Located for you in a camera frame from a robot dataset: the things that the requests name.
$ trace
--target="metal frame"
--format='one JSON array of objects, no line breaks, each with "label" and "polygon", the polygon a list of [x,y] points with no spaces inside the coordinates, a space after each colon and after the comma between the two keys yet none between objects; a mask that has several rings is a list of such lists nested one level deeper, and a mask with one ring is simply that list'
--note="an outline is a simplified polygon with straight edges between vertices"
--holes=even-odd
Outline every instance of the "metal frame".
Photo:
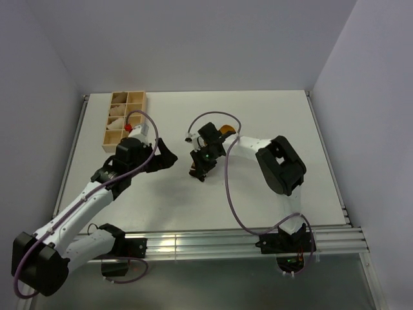
[{"label": "metal frame", "polygon": [[316,124],[316,127],[317,127],[318,136],[320,138],[321,145],[323,146],[324,155],[325,155],[325,158],[327,160],[328,167],[330,168],[331,177],[333,178],[334,186],[336,187],[338,199],[340,201],[341,206],[345,208],[343,197],[341,196],[340,188],[338,187],[336,175],[334,174],[330,158],[328,157],[328,152],[327,152],[327,148],[325,147],[323,135],[321,134],[320,126],[318,125],[318,121],[317,121],[317,118],[316,118],[316,113],[314,112],[314,107],[312,106],[310,92],[305,92],[305,94],[306,94],[306,97],[307,97],[308,105],[310,106],[312,118],[314,119],[314,123]]},{"label": "metal frame", "polygon": [[62,183],[60,185],[59,194],[57,195],[56,204],[54,206],[53,217],[55,217],[59,212],[59,206],[60,206],[60,203],[61,203],[61,200],[62,200],[63,191],[65,190],[65,187],[66,187],[67,177],[69,175],[70,166],[72,165],[73,155],[74,155],[75,150],[76,150],[77,139],[79,138],[79,133],[80,133],[80,130],[82,128],[83,118],[84,118],[85,113],[86,113],[86,108],[88,106],[88,102],[89,102],[89,95],[83,95],[82,109],[80,111],[79,121],[77,122],[75,136],[73,138],[72,147],[70,148],[69,158],[67,160],[65,173],[63,174],[63,179],[62,179]]},{"label": "metal frame", "polygon": [[[318,255],[368,253],[361,228],[315,228]],[[296,253],[266,254],[255,246],[258,236],[242,229],[224,231],[128,233],[126,238],[147,238],[145,260],[212,260],[222,258],[285,257]]]},{"label": "metal frame", "polygon": [[376,270],[373,267],[370,253],[360,253],[360,260],[363,264],[364,274],[367,279],[368,287],[372,293],[374,305],[377,310],[388,310],[385,295],[380,285]]}]

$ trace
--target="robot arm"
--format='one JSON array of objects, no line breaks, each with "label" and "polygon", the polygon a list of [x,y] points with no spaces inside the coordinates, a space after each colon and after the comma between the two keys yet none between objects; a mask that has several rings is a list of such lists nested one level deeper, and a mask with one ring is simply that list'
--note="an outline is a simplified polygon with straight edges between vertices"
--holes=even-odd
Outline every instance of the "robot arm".
[{"label": "robot arm", "polygon": [[[215,125],[207,123],[198,130],[198,134],[188,134],[187,142],[192,143],[190,155],[194,160],[189,174],[204,181],[220,156],[225,156],[229,146],[238,139],[231,150],[231,156],[241,156],[258,162],[267,185],[277,194],[282,195],[282,218],[301,212],[300,185],[304,182],[307,169],[283,136],[275,139],[256,139],[238,136],[234,129],[224,126],[217,130]],[[280,228],[289,235],[297,233],[303,226],[303,219],[294,217],[282,223]]]},{"label": "robot arm", "polygon": [[[97,187],[136,170],[149,159],[153,149],[147,142],[147,131],[148,127],[145,124],[140,124],[131,130],[129,136],[116,147],[115,155],[105,161],[91,177],[91,182],[86,185],[82,193],[64,211],[33,235],[22,232],[14,240],[12,275],[16,274],[23,256],[31,251],[18,273],[19,280],[41,294],[50,296],[63,285],[71,272],[87,261],[102,254],[117,256],[122,251],[125,233],[110,224],[100,226],[96,232],[79,241],[74,243],[72,241],[100,210],[112,203],[130,186],[132,178],[137,173],[167,169],[177,161],[177,157],[159,138],[157,146],[160,154],[152,157],[140,171],[110,183],[86,198],[86,194],[96,190]],[[70,214],[72,207],[81,200],[84,201],[83,205]],[[53,229],[59,221],[62,221],[61,225]]]}]

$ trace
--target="cable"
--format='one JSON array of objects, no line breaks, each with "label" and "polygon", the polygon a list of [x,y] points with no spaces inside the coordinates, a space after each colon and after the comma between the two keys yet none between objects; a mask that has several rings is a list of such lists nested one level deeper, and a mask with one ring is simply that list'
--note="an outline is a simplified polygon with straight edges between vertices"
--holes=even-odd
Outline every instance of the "cable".
[{"label": "cable", "polygon": [[236,118],[234,115],[232,115],[232,114],[230,114],[230,113],[227,113],[227,112],[210,111],[210,112],[202,113],[201,115],[199,115],[198,117],[196,117],[196,118],[191,122],[191,124],[189,125],[188,133],[191,131],[192,126],[194,126],[194,123],[195,123],[197,120],[199,120],[200,118],[202,118],[203,116],[208,115],[208,114],[223,114],[223,115],[229,116],[230,118],[233,118],[233,119],[236,120],[237,123],[238,123],[238,131],[237,131],[237,133],[239,134],[239,133],[241,132],[241,127],[242,127],[241,122],[240,122],[240,120],[239,120],[238,118]]},{"label": "cable", "polygon": [[[228,166],[229,166],[229,158],[230,158],[231,150],[232,150],[232,148],[234,147],[234,145],[239,141],[239,138],[240,138],[240,135],[239,135],[239,134],[241,133],[241,122],[240,122],[240,120],[239,120],[238,118],[236,118],[234,115],[232,115],[232,114],[230,114],[230,113],[220,112],[220,111],[210,111],[210,112],[202,113],[202,114],[199,115],[196,119],[194,119],[193,122],[191,122],[191,124],[189,125],[188,132],[190,132],[192,126],[194,125],[194,123],[195,123],[199,118],[201,118],[201,117],[203,117],[203,116],[205,116],[205,115],[208,115],[208,114],[224,114],[224,115],[230,116],[231,118],[235,119],[235,120],[238,122],[238,125],[239,125],[238,131],[237,131],[238,135],[237,135],[237,137],[235,138],[235,140],[230,144],[230,146],[229,146],[229,148],[228,148],[228,150],[227,150],[227,155],[225,156],[225,164],[224,164],[225,192],[226,192],[226,194],[227,194],[227,200],[228,200],[229,207],[230,207],[230,209],[231,209],[231,213],[232,213],[232,215],[234,216],[235,220],[237,221],[238,225],[239,225],[243,230],[245,230],[246,232],[248,232],[248,233],[250,233],[250,234],[253,234],[253,235],[256,235],[256,236],[259,236],[259,235],[261,235],[261,234],[268,234],[268,233],[270,233],[270,232],[273,231],[274,229],[277,229],[282,223],[286,222],[287,220],[289,220],[289,219],[291,219],[291,218],[293,218],[293,217],[295,217],[295,216],[300,216],[300,217],[302,217],[302,218],[304,219],[304,221],[306,222],[306,224],[307,224],[307,226],[308,226],[308,229],[309,229],[309,231],[310,231],[310,235],[311,235],[311,251],[310,251],[310,256],[308,257],[308,262],[309,262],[309,261],[312,259],[312,256],[313,256],[313,254],[314,254],[314,235],[312,234],[312,228],[311,228],[310,223],[308,222],[307,218],[306,218],[304,215],[302,215],[301,213],[298,213],[298,212],[292,213],[292,214],[288,215],[286,218],[283,218],[281,221],[279,221],[278,223],[276,223],[276,224],[275,224],[274,226],[272,226],[271,228],[269,228],[269,229],[267,229],[267,230],[265,230],[265,231],[263,231],[263,232],[257,232],[257,231],[253,231],[252,229],[249,229],[249,228],[248,228],[247,226],[245,226],[245,225],[243,224],[243,222],[239,219],[239,216],[237,215],[237,212],[235,211],[234,204],[232,203],[232,199],[231,199],[230,187],[229,187],[229,181],[228,181]],[[294,274],[299,274],[299,273],[303,272],[303,271],[307,268],[307,265],[308,265],[308,263],[304,264],[304,267],[303,267],[300,271],[298,271],[298,272],[296,272],[296,273],[294,273]]]},{"label": "cable", "polygon": [[131,280],[119,281],[119,280],[113,280],[111,278],[106,278],[105,277],[105,280],[107,280],[109,282],[112,282],[112,283],[115,283],[115,284],[129,284],[129,283],[132,283],[132,282],[136,282],[139,279],[142,279],[147,274],[148,269],[149,269],[148,262],[146,260],[141,259],[141,258],[136,258],[136,257],[111,257],[111,256],[107,256],[105,258],[106,259],[114,259],[115,258],[116,260],[128,260],[128,261],[135,260],[135,261],[141,262],[145,265],[145,270],[143,271],[143,273],[140,276],[137,276],[136,278],[133,278]]},{"label": "cable", "polygon": [[36,296],[37,294],[39,294],[39,292],[34,292],[33,294],[30,295],[23,295],[20,290],[19,290],[19,277],[21,274],[21,271],[23,270],[23,266],[25,265],[28,257],[33,253],[34,249],[36,249],[36,247],[42,243],[47,237],[49,237],[51,234],[53,234],[55,232],[55,230],[57,228],[59,228],[66,220],[67,218],[69,218],[73,212],[75,212],[76,210],[78,210],[78,208],[80,208],[80,206],[82,206],[82,204],[84,204],[84,202],[87,201],[87,199],[89,199],[93,194],[95,194],[97,191],[100,191],[101,189],[104,189],[106,186],[111,185],[113,183],[116,183],[124,178],[127,178],[130,175],[134,175],[136,173],[139,173],[141,171],[141,169],[146,166],[149,161],[152,160],[152,158],[155,156],[155,152],[157,150],[157,144],[158,144],[158,139],[159,139],[159,133],[157,131],[157,127],[156,124],[154,122],[154,120],[145,112],[141,111],[141,110],[133,110],[131,112],[129,112],[129,114],[126,116],[126,123],[128,123],[129,120],[129,116],[133,113],[140,113],[142,115],[144,115],[149,122],[151,122],[154,131],[155,131],[155,145],[154,145],[154,149],[152,151],[152,153],[150,153],[148,159],[146,159],[142,165],[140,165],[139,167],[135,168],[134,170],[131,170],[129,172],[126,172],[120,176],[117,176],[114,179],[111,179],[105,183],[102,183],[101,185],[97,186],[96,188],[92,189],[89,193],[87,193],[85,195],[85,197],[83,199],[80,199],[67,213],[65,213],[65,215],[62,216],[62,218],[57,221],[52,227],[51,229],[49,229],[42,237],[40,237],[34,244],[33,246],[31,246],[31,248],[29,248],[29,250],[27,250],[26,254],[23,256],[23,258],[21,259],[19,265],[17,266],[15,275],[14,275],[14,281],[13,281],[13,289],[14,289],[14,293],[17,295],[17,297],[21,298],[21,299],[29,299],[29,298],[33,298],[34,296]]},{"label": "cable", "polygon": [[96,229],[99,229],[99,227],[98,227],[95,223],[91,223],[91,224],[89,224],[89,226],[88,226],[88,230],[87,230],[87,234],[88,234],[88,236],[90,236],[89,229],[90,229],[90,227],[91,227],[91,226],[93,226],[93,225],[96,227]]}]

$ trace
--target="orange object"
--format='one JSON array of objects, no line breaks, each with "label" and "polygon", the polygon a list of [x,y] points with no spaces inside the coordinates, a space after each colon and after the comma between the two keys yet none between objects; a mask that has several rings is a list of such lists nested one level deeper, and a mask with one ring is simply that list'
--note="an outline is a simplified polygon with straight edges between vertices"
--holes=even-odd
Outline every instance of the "orange object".
[{"label": "orange object", "polygon": [[230,126],[230,125],[223,125],[223,126],[219,129],[219,131],[220,131],[222,134],[226,134],[228,131],[235,131],[235,132],[236,132],[236,130],[233,128],[233,126]]}]

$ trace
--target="black bracket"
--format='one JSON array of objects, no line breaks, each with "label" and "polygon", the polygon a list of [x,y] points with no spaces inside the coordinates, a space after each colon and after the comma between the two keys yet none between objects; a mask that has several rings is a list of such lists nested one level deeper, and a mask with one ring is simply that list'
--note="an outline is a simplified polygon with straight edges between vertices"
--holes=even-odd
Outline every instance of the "black bracket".
[{"label": "black bracket", "polygon": [[[124,239],[121,248],[114,255],[116,257],[132,257],[132,258],[145,258],[146,254],[146,238],[127,238]],[[114,263],[102,263],[101,272],[105,277],[113,276],[125,276],[129,270],[129,262],[114,262]]]},{"label": "black bracket", "polygon": [[282,229],[278,229],[277,234],[262,234],[256,247],[261,249],[261,254],[281,254],[281,253],[298,253],[311,251],[311,234],[306,232],[306,225],[298,232],[289,235]]}]

